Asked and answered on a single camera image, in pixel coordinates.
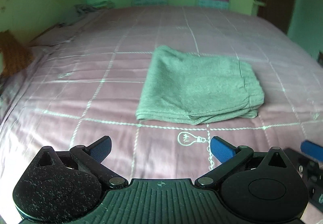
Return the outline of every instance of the plaid pattern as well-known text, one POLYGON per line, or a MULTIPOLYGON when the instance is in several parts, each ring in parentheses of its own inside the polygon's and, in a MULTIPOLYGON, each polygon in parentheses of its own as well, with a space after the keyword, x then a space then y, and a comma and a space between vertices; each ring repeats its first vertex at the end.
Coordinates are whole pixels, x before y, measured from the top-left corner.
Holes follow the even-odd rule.
MULTIPOLYGON (((218 135, 255 151, 323 144, 323 71, 299 46, 263 19, 199 7, 108 10, 50 54, 2 123, 0 214, 20 217, 12 189, 38 150, 68 150, 112 138, 103 164, 127 179, 192 178, 213 169, 209 140, 218 135), (265 92, 254 119, 190 126, 138 122, 135 111, 156 46, 250 63, 265 92)), ((323 217, 312 207, 307 223, 323 217)))

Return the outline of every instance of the bed sheet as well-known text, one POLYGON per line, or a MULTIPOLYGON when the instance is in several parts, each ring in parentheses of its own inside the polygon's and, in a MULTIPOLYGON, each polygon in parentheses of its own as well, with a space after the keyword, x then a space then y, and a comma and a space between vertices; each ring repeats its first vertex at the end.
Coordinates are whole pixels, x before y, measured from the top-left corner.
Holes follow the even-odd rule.
MULTIPOLYGON (((195 180, 220 164, 210 152, 214 135, 255 151, 299 150, 304 139, 323 145, 322 68, 269 22, 229 11, 107 10, 49 54, 25 86, 1 123, 0 215, 7 224, 20 221, 12 190, 45 145, 68 150, 109 135, 112 152, 103 164, 128 180, 195 180), (137 121, 141 90, 159 45, 250 63, 265 92, 259 115, 197 126, 137 121)), ((322 219, 311 205, 303 215, 308 224, 322 219)))

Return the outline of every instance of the towel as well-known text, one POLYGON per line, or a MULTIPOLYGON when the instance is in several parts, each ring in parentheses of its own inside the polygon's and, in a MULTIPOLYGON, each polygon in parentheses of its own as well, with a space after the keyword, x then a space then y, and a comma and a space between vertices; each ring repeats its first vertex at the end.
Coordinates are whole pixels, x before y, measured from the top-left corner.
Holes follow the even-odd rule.
POLYGON ((153 53, 136 117, 197 125, 255 118, 263 103, 264 92, 250 64, 160 46, 153 53))

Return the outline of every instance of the blue object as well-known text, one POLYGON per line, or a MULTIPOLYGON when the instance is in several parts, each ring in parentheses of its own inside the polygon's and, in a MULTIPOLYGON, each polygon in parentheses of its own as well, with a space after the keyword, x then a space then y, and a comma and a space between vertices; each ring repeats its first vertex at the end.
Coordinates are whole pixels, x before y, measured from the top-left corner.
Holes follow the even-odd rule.
POLYGON ((211 139, 210 148, 213 156, 215 156, 221 163, 224 163, 231 159, 235 155, 235 150, 232 146, 225 145, 219 137, 213 137, 211 139))
POLYGON ((301 151, 306 155, 323 162, 323 147, 305 140, 301 143, 301 151))

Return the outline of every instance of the brown cushion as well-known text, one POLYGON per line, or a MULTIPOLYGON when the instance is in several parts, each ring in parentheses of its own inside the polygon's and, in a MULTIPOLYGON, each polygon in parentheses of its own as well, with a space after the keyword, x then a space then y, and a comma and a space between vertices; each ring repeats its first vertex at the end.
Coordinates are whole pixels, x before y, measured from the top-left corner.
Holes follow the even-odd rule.
POLYGON ((0 32, 0 52, 3 54, 2 76, 14 75, 25 69, 32 61, 33 54, 21 45, 9 30, 0 32))

